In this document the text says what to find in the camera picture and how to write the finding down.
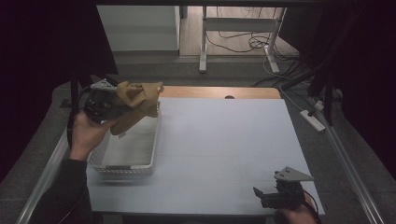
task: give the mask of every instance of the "table leg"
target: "table leg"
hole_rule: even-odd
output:
[[[201,55],[199,59],[199,72],[206,72],[206,7],[202,7],[202,43],[201,43]]]
[[[275,45],[277,34],[279,33],[279,28],[280,28],[280,25],[282,24],[284,15],[285,15],[285,8],[282,7],[280,9],[280,13],[276,17],[275,27],[274,27],[273,31],[271,32],[270,41],[268,43],[268,46],[265,46],[265,48],[264,48],[265,54],[268,59],[268,63],[271,66],[272,72],[275,74],[279,74],[279,68],[277,67],[277,63],[274,58],[274,45]]]

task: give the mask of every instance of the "black cable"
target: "black cable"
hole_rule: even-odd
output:
[[[216,15],[217,15],[217,16],[219,16],[219,12],[220,12],[220,14],[221,14],[221,17],[222,17],[222,11],[221,11],[221,8],[220,8],[220,7],[216,7]]]
[[[259,16],[258,16],[258,18],[260,17],[261,14],[262,14],[262,7],[260,7],[260,11],[259,11]]]
[[[308,191],[306,191],[306,190],[304,190],[304,193],[306,193],[307,195],[309,195],[309,197],[311,197],[311,199],[314,201],[314,203],[315,203],[315,207],[316,207],[316,209],[317,209],[317,213],[319,212],[319,209],[318,209],[318,204],[317,204],[317,201],[315,201],[315,198],[314,197],[312,197],[312,195],[310,194],[310,193],[308,193]]]
[[[244,18],[246,18],[248,16],[248,14],[250,14],[251,11],[254,10],[254,7],[250,7],[251,9],[247,9],[247,7],[245,7],[245,10],[247,11],[247,15],[245,15]]]
[[[259,39],[257,39],[257,37],[259,37],[259,38],[266,38],[267,39],[267,41],[260,41]],[[250,47],[251,48],[253,48],[253,46],[252,46],[252,43],[256,43],[256,49],[263,49],[266,45],[268,45],[268,41],[270,40],[270,36],[264,36],[264,35],[253,35],[253,33],[252,33],[252,35],[251,35],[251,38],[248,40],[248,43],[249,43],[249,45],[250,45]]]
[[[293,90],[289,90],[289,91],[293,92],[295,95],[297,95],[297,96],[299,96],[300,98],[302,98],[310,107],[313,108],[313,110],[311,110],[311,111],[308,113],[308,116],[309,116],[309,117],[311,117],[311,116],[317,111],[317,109],[316,109],[313,105],[311,105],[311,103],[309,103],[302,95],[298,94],[297,92],[295,92],[295,91],[293,91]]]
[[[282,81],[282,80],[285,79],[285,78],[290,77],[291,74],[292,74],[298,67],[300,67],[301,64],[303,64],[303,62],[299,62],[293,69],[291,69],[291,67],[289,67],[288,71],[286,71],[286,72],[284,73],[283,77],[280,78],[278,81],[276,81],[271,87],[274,88],[275,85],[276,85],[277,83],[279,83],[280,81]]]
[[[220,33],[220,31],[219,31],[219,36],[220,36],[220,37],[223,37],[223,38],[225,38],[225,39],[227,39],[227,38],[234,38],[234,37],[241,36],[241,35],[251,35],[251,34],[259,34],[259,33],[258,33],[258,32],[249,32],[249,33],[244,33],[244,34],[240,34],[240,35],[223,36],[223,35]]]
[[[309,204],[309,203],[306,202],[306,201],[303,201],[303,205],[304,205],[304,206],[311,212],[311,214],[314,216],[314,220],[317,222],[317,224],[321,224],[321,220],[320,220],[320,217],[319,217],[319,210],[318,210],[317,201],[315,201],[315,198],[312,197],[312,195],[311,195],[310,193],[308,193],[306,190],[304,190],[304,193],[308,194],[309,197],[311,197],[311,199],[314,201],[316,210],[312,207],[311,204]]]
[[[274,15],[273,15],[273,18],[275,17],[275,14],[276,14],[276,9],[277,9],[277,7],[274,9]]]
[[[308,67],[308,65],[306,65],[305,62],[299,62],[297,64],[297,66],[295,66],[291,71],[289,71],[288,77],[291,79],[292,77],[296,76],[297,74],[302,73],[307,67]]]
[[[263,79],[257,81],[257,82],[256,82],[255,84],[253,84],[251,87],[256,87],[256,86],[259,85],[260,83],[262,83],[262,82],[264,82],[264,81],[267,81],[267,80],[274,79],[274,78],[282,79],[282,76],[284,76],[283,78],[287,78],[289,70],[291,69],[291,67],[294,65],[294,63],[295,63],[296,61],[297,61],[297,60],[294,60],[294,61],[291,63],[291,65],[289,66],[288,70],[287,70],[286,72],[284,72],[283,74],[279,74],[278,77],[266,77],[266,78],[263,78]]]
[[[245,53],[245,52],[250,52],[250,51],[253,51],[253,50],[254,50],[254,49],[248,49],[248,50],[234,50],[234,49],[229,49],[229,48],[227,48],[227,47],[224,47],[224,46],[222,46],[222,45],[215,44],[215,43],[213,43],[212,41],[210,41],[209,36],[208,36],[207,34],[206,34],[206,38],[207,38],[207,41],[209,41],[209,43],[211,43],[212,45],[217,46],[217,47],[220,47],[220,48],[224,48],[224,49],[227,49],[227,50],[230,50],[230,51],[232,51],[232,52],[236,52],[236,53]]]
[[[295,105],[300,111],[303,111],[303,109],[300,108],[299,106],[297,106],[297,104],[295,104],[295,103],[290,99],[290,97],[282,90],[282,85],[279,86],[279,90],[286,96],[286,98],[288,98],[288,100],[289,100],[293,105]]]
[[[280,53],[280,51],[277,49],[277,45],[274,45],[274,56],[277,59],[282,60],[282,61],[300,59],[299,55],[289,56],[289,55],[284,55],[284,54]]]
[[[87,194],[87,190],[85,190],[85,187],[82,187],[82,190],[80,191],[79,195],[78,195],[78,199],[76,200],[76,202],[72,205],[72,207],[70,208],[70,210],[66,213],[66,215],[64,215],[64,217],[58,222],[58,224],[61,224],[64,222],[65,219],[67,219],[70,214],[77,208],[78,205],[80,205],[82,203],[82,199],[84,198],[84,196]]]
[[[72,133],[73,133],[73,123],[74,123],[74,116],[78,113],[78,103],[81,99],[82,94],[85,93],[91,86],[85,87],[82,91],[79,92],[78,98],[75,101],[75,104],[72,105],[72,110],[69,114],[69,120],[67,121],[67,142],[69,144],[69,148],[72,148]]]

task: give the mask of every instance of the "metal frame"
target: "metal frame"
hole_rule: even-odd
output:
[[[64,159],[64,155],[67,152],[69,145],[67,143],[67,134],[66,131],[61,136],[61,139],[58,142],[58,145],[53,150],[52,155],[49,158],[49,162],[44,168],[43,173],[35,184],[35,188],[28,201],[26,202],[20,216],[17,219],[16,223],[29,223],[30,216],[35,210],[35,205],[41,198],[41,195],[50,187],[52,184],[53,178],[58,173],[59,166],[61,165],[62,160]]]
[[[366,216],[368,217],[370,223],[384,224],[385,221],[382,218],[379,209],[370,194],[370,191],[361,180],[361,177],[356,170],[352,159],[349,158],[349,155],[344,148],[344,145],[341,142],[340,138],[338,137],[338,134],[335,131],[334,127],[327,122],[327,120],[321,113],[318,113],[318,117],[327,129],[326,134],[332,144],[332,148],[334,149],[334,152],[337,155],[338,160],[340,161],[347,178],[349,179],[350,185],[355,190],[355,193],[358,196],[359,201],[361,202],[361,206],[363,207],[363,210],[366,213]]]
[[[202,8],[202,43],[199,60],[199,72],[206,72],[206,32],[207,31],[234,31],[234,32],[261,32],[271,33],[268,46],[265,46],[265,54],[271,66],[272,72],[279,73],[273,50],[280,25],[282,24],[285,8],[282,7],[275,19],[251,19],[251,18],[208,18],[206,7]]]

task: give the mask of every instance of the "human hand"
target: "human hand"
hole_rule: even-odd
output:
[[[305,201],[312,206],[311,199],[309,196],[304,193]],[[296,210],[292,211],[286,208],[280,208],[276,211],[277,213],[282,214],[289,224],[316,224],[312,213],[306,208],[304,205],[300,205]]]
[[[117,120],[113,119],[97,124],[85,112],[78,113],[73,125],[70,159],[86,161],[90,152],[102,142],[107,130],[116,123]]]

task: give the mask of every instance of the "aluminum rail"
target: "aluminum rail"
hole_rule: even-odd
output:
[[[329,137],[334,152],[337,155],[338,160],[340,161],[352,188],[355,190],[355,193],[357,194],[359,201],[361,202],[361,206],[363,207],[363,210],[366,213],[370,223],[385,224],[385,221],[382,218],[375,204],[375,201],[373,200],[373,197],[361,180],[361,177],[359,176],[359,173],[356,170],[353,161],[350,159],[334,127],[329,125],[329,123],[326,121],[321,113],[318,113],[318,117],[327,129],[326,134]]]
[[[53,150],[52,155],[49,158],[49,162],[44,168],[43,173],[35,184],[35,188],[33,189],[29,199],[23,207],[23,210],[21,211],[21,214],[17,219],[17,224],[29,223],[30,216],[32,215],[33,210],[35,210],[35,205],[38,203],[38,200],[40,200],[41,195],[52,184],[52,180],[56,176],[59,166],[61,165],[61,161],[64,159],[64,155],[66,154],[68,148],[69,145],[67,143],[67,134],[66,131],[64,131],[61,139],[58,142],[58,145]]]

